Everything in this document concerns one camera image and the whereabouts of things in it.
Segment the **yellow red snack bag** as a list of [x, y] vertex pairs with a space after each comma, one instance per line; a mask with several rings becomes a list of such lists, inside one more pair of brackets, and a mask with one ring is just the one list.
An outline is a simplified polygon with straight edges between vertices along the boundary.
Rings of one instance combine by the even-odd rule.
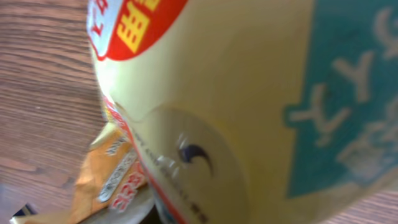
[[97, 0], [86, 31], [164, 223], [317, 223], [397, 180], [397, 0]]

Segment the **small orange snack packet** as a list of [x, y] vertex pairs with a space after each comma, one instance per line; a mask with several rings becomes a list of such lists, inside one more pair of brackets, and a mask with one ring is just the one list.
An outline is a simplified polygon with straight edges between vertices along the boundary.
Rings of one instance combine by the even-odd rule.
[[133, 146], [107, 123], [89, 146], [70, 209], [38, 214], [25, 205], [9, 222], [144, 223], [153, 207], [146, 184]]

